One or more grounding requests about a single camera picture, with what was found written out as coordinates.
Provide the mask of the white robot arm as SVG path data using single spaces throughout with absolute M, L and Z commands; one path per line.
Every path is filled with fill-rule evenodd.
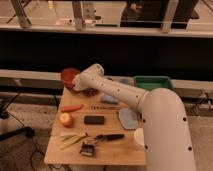
M 196 171 L 186 110 L 174 91 L 111 81 L 100 64 L 75 75 L 72 83 L 76 91 L 97 89 L 142 114 L 147 171 Z

